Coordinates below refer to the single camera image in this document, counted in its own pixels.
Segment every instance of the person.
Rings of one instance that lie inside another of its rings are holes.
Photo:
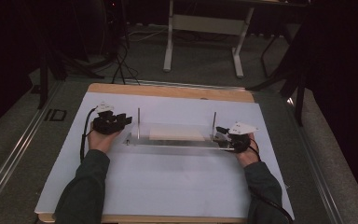
[[[106,152],[119,133],[104,135],[91,131],[88,135],[89,152],[76,170],[75,178],[65,187],[54,216],[57,224],[101,223],[106,173],[109,158]],[[252,133],[250,147],[237,153],[246,181],[253,192],[247,223],[288,223],[286,217],[262,198],[282,206],[282,189],[267,165],[259,159],[258,146]]]

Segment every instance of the dark sleeve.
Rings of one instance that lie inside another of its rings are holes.
[[[260,161],[244,168],[249,189],[256,190],[265,198],[282,206],[282,189],[278,180],[271,174],[267,165]],[[248,213],[249,224],[288,223],[286,217],[275,207],[261,201],[252,194]]]
[[[109,162],[103,152],[89,150],[60,197],[55,223],[101,223]]]

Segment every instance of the table leg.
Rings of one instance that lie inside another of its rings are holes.
[[[164,72],[171,71],[171,62],[172,62],[172,20],[173,20],[173,0],[170,0],[170,17],[168,18],[168,44],[165,51],[165,60],[164,60]]]
[[[238,45],[236,48],[232,49],[232,57],[234,60],[235,73],[238,78],[243,78],[240,52],[241,52],[243,40],[245,39],[245,36],[246,36],[246,32],[248,31],[248,27],[249,27],[254,9],[255,9],[254,7],[249,8],[248,14],[246,15],[245,24],[243,25],[242,32],[240,34],[240,40],[238,42]]]

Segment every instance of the wooden edge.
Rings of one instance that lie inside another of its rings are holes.
[[[38,214],[41,221],[53,223],[52,214]],[[246,223],[246,218],[239,217],[157,217],[157,216],[114,216],[103,215],[102,223]]]
[[[212,90],[189,87],[135,86],[93,83],[88,92],[115,93],[129,95],[164,96],[254,103],[253,95],[246,90]]]

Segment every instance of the hand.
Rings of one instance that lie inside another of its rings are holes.
[[[249,133],[249,138],[251,139],[251,147],[258,151],[257,143],[255,142],[255,135],[253,133]],[[257,155],[251,149],[237,153],[235,156],[242,167],[259,161]]]
[[[104,153],[109,151],[113,140],[121,133],[121,131],[108,135],[98,133],[92,129],[92,123],[90,129],[91,132],[88,135],[89,149],[97,149]]]

